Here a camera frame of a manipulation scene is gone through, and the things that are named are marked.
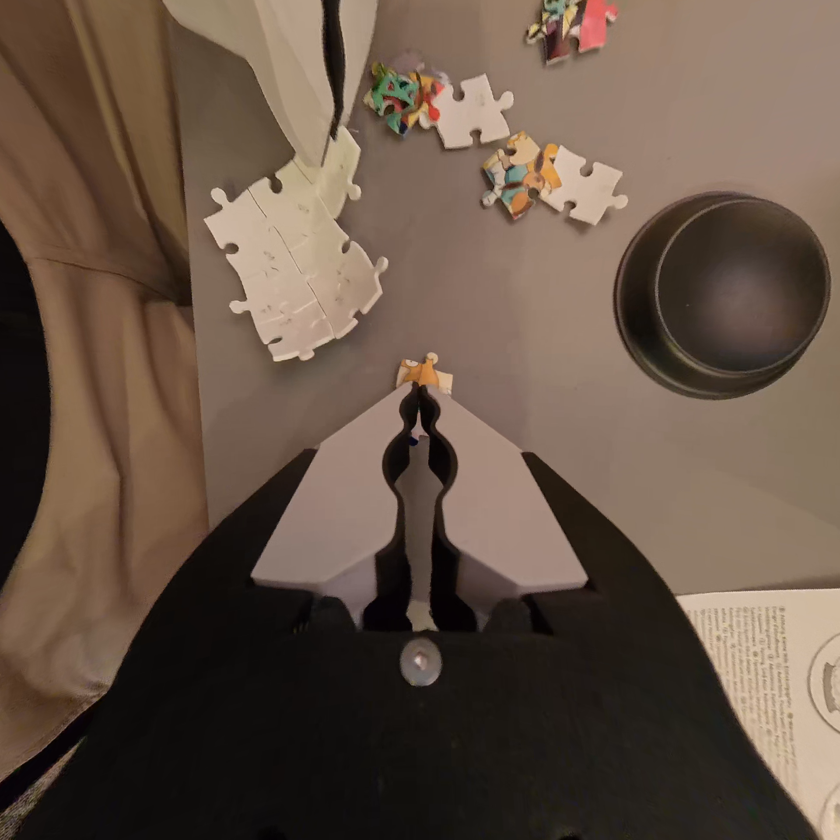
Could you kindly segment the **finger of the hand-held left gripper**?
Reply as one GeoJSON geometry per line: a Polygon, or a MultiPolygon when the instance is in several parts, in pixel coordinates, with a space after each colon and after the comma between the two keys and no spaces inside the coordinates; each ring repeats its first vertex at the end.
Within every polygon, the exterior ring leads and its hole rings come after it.
{"type": "Polygon", "coordinates": [[[333,2],[334,140],[349,121],[367,67],[376,13],[376,1],[333,2]]]}
{"type": "Polygon", "coordinates": [[[165,1],[175,21],[246,60],[304,164],[320,167],[343,116],[340,2],[165,1]]]}

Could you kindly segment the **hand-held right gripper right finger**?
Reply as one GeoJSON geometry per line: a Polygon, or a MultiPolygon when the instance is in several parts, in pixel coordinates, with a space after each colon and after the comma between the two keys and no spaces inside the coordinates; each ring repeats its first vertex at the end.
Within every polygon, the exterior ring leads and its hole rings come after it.
{"type": "Polygon", "coordinates": [[[435,385],[418,391],[436,498],[429,612],[441,631],[478,631],[525,595],[578,590],[588,574],[520,447],[435,385]]]}

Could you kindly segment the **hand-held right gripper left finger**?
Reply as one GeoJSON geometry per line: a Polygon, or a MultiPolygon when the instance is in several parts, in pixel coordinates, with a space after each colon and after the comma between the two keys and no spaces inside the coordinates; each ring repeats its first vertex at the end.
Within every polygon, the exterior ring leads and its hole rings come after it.
{"type": "Polygon", "coordinates": [[[396,481],[410,462],[415,385],[325,439],[253,569],[262,586],[341,601],[358,628],[405,613],[412,577],[396,481]]]}

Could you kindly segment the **small orange puzzle piece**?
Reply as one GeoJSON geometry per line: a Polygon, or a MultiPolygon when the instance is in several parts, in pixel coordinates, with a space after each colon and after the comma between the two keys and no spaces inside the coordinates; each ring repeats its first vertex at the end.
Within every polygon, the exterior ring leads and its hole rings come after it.
{"type": "Polygon", "coordinates": [[[442,394],[451,396],[454,376],[440,371],[437,365],[438,355],[431,351],[426,353],[421,361],[401,360],[396,373],[395,388],[406,382],[415,382],[420,386],[433,385],[442,394]]]}

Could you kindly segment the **assembled white curved puzzle section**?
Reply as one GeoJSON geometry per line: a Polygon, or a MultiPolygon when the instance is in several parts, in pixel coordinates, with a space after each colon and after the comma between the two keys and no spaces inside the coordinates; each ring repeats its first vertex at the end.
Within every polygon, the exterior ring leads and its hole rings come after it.
{"type": "Polygon", "coordinates": [[[388,259],[373,261],[339,224],[345,204],[361,198],[360,159],[361,147],[341,126],[320,167],[296,155],[236,198],[219,186],[211,191],[217,210],[204,223],[245,295],[229,308],[249,314],[274,362],[309,360],[382,297],[388,259]]]}

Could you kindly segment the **green multicoloured puzzle piece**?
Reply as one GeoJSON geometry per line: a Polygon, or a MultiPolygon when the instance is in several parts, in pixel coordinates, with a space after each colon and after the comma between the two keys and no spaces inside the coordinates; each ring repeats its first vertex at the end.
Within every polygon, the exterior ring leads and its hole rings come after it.
{"type": "Polygon", "coordinates": [[[443,70],[427,66],[421,52],[405,49],[391,61],[375,61],[371,77],[363,102],[391,131],[403,137],[418,124],[429,129],[438,122],[437,99],[451,80],[443,70]]]}

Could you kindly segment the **dark multicoloured puzzle piece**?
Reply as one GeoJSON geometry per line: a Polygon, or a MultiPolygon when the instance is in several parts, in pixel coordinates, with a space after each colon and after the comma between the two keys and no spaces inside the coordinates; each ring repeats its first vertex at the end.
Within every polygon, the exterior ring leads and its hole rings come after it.
{"type": "Polygon", "coordinates": [[[602,49],[608,26],[618,18],[618,7],[607,1],[542,1],[538,19],[524,35],[524,42],[542,46],[546,66],[578,54],[602,49]]]}

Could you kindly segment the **orange and blue puzzle piece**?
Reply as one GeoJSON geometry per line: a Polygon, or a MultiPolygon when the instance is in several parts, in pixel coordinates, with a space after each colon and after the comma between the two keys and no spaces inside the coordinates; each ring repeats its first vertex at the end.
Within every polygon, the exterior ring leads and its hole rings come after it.
{"type": "Polygon", "coordinates": [[[526,132],[513,134],[483,165],[490,184],[481,197],[483,207],[501,202],[511,219],[524,215],[536,198],[547,199],[562,186],[554,159],[560,147],[556,143],[540,146],[526,132]]]}

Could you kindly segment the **person's beige trousers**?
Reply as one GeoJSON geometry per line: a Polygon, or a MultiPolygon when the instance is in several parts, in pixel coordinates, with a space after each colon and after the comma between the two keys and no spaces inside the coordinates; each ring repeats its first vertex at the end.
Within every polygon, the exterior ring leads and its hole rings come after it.
{"type": "Polygon", "coordinates": [[[2,2],[2,782],[207,531],[162,2],[2,2]]]}

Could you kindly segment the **white printed instruction sheet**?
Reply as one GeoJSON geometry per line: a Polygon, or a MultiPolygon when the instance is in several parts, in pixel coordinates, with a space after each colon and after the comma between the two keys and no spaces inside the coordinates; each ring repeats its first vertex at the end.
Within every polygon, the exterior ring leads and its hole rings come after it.
{"type": "Polygon", "coordinates": [[[679,595],[732,708],[820,838],[839,838],[839,590],[679,595]]]}

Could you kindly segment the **black round bowl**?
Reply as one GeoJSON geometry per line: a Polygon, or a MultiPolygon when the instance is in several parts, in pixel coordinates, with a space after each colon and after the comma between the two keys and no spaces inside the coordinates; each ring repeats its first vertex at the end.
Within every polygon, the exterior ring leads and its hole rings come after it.
{"type": "Polygon", "coordinates": [[[676,394],[730,400],[778,381],[823,325],[826,252],[801,217],[739,192],[668,205],[626,247],[613,310],[625,350],[676,394]]]}

